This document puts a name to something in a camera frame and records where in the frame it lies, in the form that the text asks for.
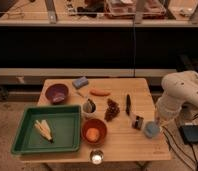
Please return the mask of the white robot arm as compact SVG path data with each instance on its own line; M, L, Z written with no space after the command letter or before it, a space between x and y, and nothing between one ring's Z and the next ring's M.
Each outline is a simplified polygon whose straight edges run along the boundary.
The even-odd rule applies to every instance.
M198 108L198 73L183 71L170 73L162 78L164 90L156 102L155 122L165 125L175 119L181 112L185 102Z

